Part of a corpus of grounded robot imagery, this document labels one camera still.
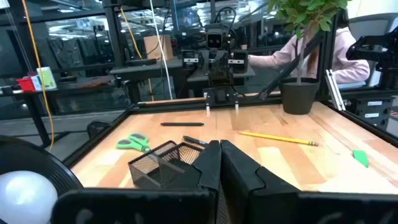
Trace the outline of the red box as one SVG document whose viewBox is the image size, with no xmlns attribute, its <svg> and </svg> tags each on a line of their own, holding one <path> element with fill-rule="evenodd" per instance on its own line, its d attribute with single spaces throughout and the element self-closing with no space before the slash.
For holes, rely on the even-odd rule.
<svg viewBox="0 0 398 224">
<path fill-rule="evenodd" d="M 24 93 L 35 92 L 35 86 L 31 77 L 23 77 L 16 80 Z"/>
</svg>

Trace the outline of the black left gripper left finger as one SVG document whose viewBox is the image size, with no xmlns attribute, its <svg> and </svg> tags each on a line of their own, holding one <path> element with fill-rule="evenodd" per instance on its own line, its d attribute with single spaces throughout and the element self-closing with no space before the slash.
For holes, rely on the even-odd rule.
<svg viewBox="0 0 398 224">
<path fill-rule="evenodd" d="M 219 188 L 70 190 L 55 203 L 51 224 L 215 224 L 218 194 Z"/>
</svg>

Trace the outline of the black mesh desk organizer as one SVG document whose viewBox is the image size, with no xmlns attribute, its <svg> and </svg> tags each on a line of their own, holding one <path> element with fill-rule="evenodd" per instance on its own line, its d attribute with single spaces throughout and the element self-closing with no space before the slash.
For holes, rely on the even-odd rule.
<svg viewBox="0 0 398 224">
<path fill-rule="evenodd" d="M 201 149 L 168 141 L 128 162 L 133 185 L 138 189 L 212 189 L 220 180 L 221 147 L 218 141 Z"/>
</svg>

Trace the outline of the green grey handled scissors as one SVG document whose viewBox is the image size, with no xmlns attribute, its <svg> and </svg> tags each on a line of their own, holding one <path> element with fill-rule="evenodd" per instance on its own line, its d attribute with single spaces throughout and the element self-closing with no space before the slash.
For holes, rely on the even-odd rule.
<svg viewBox="0 0 398 224">
<path fill-rule="evenodd" d="M 127 139 L 119 140 L 116 143 L 117 149 L 134 149 L 140 152 L 149 152 L 149 139 L 140 133 L 130 134 Z"/>
</svg>

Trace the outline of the green white box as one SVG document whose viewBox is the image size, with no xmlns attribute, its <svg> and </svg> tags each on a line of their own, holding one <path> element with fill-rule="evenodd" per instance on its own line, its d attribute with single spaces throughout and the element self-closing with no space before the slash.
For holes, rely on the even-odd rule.
<svg viewBox="0 0 398 224">
<path fill-rule="evenodd" d="M 36 72 L 29 75 L 35 86 L 36 91 L 42 91 L 42 84 L 46 90 L 53 90 L 57 88 L 56 81 L 50 67 L 37 68 Z"/>
</svg>

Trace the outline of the black pen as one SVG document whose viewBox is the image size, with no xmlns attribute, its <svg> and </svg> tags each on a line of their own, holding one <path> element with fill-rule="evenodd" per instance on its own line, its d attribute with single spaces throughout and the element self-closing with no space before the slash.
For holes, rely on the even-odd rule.
<svg viewBox="0 0 398 224">
<path fill-rule="evenodd" d="M 207 147 L 207 145 L 208 145 L 208 143 L 206 143 L 206 142 L 204 142 L 204 141 L 201 141 L 201 140 L 198 140 L 198 139 L 195 139 L 195 138 L 192 138 L 192 137 L 190 137 L 190 136 L 183 136 L 183 139 L 184 139 L 184 141 L 186 141 L 186 142 L 190 142 L 190 143 L 193 143 L 193 144 L 197 144 L 197 145 L 200 145 L 200 146 L 202 146 L 202 147 Z"/>
</svg>

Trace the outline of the black side desk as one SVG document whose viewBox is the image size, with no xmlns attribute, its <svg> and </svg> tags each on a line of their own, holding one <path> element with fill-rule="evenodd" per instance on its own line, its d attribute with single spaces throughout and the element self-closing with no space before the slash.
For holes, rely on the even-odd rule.
<svg viewBox="0 0 398 224">
<path fill-rule="evenodd" d="M 59 95 L 59 94 L 77 94 L 77 93 L 85 93 L 88 91 L 94 91 L 102 88 L 115 88 L 116 80 L 113 76 L 103 76 L 103 77 L 93 77 L 86 78 L 82 82 L 70 82 L 70 83 L 61 83 L 58 88 L 53 90 L 46 90 L 45 93 L 43 91 L 31 91 L 31 92 L 23 92 L 22 90 L 12 90 L 3 92 L 0 87 L 0 97 L 21 97 L 27 104 L 27 108 L 30 113 L 30 117 L 33 119 L 35 127 L 39 133 L 39 136 L 43 142 L 44 147 L 52 145 L 55 142 L 55 132 L 53 130 L 53 119 L 52 112 L 50 111 L 50 127 L 51 136 L 49 136 L 44 122 L 42 120 L 42 115 L 39 111 L 39 106 L 34 103 L 35 96 L 44 96 L 46 94 L 47 99 L 51 96 Z"/>
</svg>

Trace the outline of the green eraser block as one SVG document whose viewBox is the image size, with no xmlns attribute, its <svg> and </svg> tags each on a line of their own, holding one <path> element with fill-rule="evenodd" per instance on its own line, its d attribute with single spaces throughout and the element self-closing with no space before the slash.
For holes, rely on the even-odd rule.
<svg viewBox="0 0 398 224">
<path fill-rule="evenodd" d="M 369 160 L 367 154 L 362 150 L 354 150 L 353 157 L 366 168 L 369 167 Z"/>
</svg>

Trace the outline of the green leafy plant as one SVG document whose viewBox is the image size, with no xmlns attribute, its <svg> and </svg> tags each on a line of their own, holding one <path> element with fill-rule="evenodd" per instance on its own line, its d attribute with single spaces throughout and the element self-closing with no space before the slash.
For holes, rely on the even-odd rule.
<svg viewBox="0 0 398 224">
<path fill-rule="evenodd" d="M 287 29 L 294 30 L 298 46 L 294 47 L 299 56 L 297 66 L 297 84 L 302 83 L 304 75 L 316 71 L 319 48 L 315 48 L 308 56 L 304 50 L 307 44 L 320 30 L 331 31 L 331 18 L 342 9 L 346 9 L 351 0 L 269 0 L 268 11 L 277 8 L 277 17 L 285 19 Z"/>
</svg>

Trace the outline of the black plant pot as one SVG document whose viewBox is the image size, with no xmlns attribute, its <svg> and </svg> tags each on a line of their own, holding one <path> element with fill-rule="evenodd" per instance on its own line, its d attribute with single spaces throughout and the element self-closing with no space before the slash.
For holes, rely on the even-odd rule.
<svg viewBox="0 0 398 224">
<path fill-rule="evenodd" d="M 319 81 L 314 78 L 285 78 L 279 82 L 283 109 L 288 114 L 305 115 L 311 111 L 319 89 Z"/>
</svg>

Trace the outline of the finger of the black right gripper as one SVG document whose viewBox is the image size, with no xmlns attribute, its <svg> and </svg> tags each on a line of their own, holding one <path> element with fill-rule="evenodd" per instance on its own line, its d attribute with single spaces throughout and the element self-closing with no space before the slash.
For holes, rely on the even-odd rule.
<svg viewBox="0 0 398 224">
<path fill-rule="evenodd" d="M 229 53 L 228 51 L 221 51 L 220 54 L 221 83 L 223 85 L 231 85 L 233 78 L 231 77 L 231 72 L 229 70 Z"/>
<path fill-rule="evenodd" d="M 209 62 L 208 62 L 208 81 L 212 86 L 220 85 L 218 80 L 218 66 L 213 65 L 213 61 L 217 58 L 218 51 L 209 51 Z"/>
</svg>

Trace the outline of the black diagonal frame strut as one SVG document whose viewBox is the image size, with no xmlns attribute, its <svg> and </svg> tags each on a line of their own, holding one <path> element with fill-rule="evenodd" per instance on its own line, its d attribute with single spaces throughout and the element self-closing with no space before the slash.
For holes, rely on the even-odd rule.
<svg viewBox="0 0 398 224">
<path fill-rule="evenodd" d="M 296 68 L 299 68 L 299 61 L 300 61 L 300 56 L 303 55 L 304 57 L 309 56 L 323 41 L 323 36 L 325 33 L 323 31 L 320 31 L 306 46 L 305 50 L 302 51 L 301 54 L 298 55 L 291 63 L 290 65 L 283 70 L 276 78 L 275 80 L 263 88 L 257 95 L 256 97 L 260 98 L 261 100 L 265 100 L 279 85 L 279 82 L 282 81 L 283 79 L 287 78 L 291 72 L 293 72 Z"/>
</svg>

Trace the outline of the yellow pencil pink eraser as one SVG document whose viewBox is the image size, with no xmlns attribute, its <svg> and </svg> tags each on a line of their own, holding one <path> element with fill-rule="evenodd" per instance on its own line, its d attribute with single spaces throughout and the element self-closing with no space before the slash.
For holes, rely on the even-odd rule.
<svg viewBox="0 0 398 224">
<path fill-rule="evenodd" d="M 319 144 L 317 142 L 309 141 L 309 140 L 285 138 L 285 137 L 280 137 L 280 136 L 273 136 L 273 135 L 259 134 L 259 133 L 250 133 L 250 132 L 240 132 L 240 134 L 245 135 L 245 136 L 250 136 L 250 137 L 256 137 L 256 138 L 271 139 L 271 140 L 283 141 L 283 142 L 292 142 L 292 143 L 304 144 L 304 145 L 309 145 L 309 146 L 319 146 Z"/>
</svg>

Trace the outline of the grey office chair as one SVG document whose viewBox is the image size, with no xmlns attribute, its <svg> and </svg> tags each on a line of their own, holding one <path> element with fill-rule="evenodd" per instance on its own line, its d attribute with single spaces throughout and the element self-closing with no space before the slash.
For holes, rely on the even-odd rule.
<svg viewBox="0 0 398 224">
<path fill-rule="evenodd" d="M 381 73 L 375 70 L 375 62 L 367 60 L 348 60 L 346 52 L 351 45 L 362 36 L 384 35 L 398 26 L 398 13 L 374 14 L 361 16 L 349 20 L 348 41 L 345 42 L 341 51 L 344 62 L 349 63 L 348 68 L 335 72 L 338 80 L 343 80 L 338 84 L 340 90 L 355 88 L 379 88 Z"/>
</svg>

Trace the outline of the black box white labels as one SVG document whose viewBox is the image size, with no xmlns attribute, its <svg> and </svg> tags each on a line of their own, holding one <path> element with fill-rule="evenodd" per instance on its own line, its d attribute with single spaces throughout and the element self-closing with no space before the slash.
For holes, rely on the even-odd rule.
<svg viewBox="0 0 398 224">
<path fill-rule="evenodd" d="M 357 98 L 348 100 L 345 107 L 360 120 L 386 130 L 392 102 L 392 96 Z"/>
</svg>

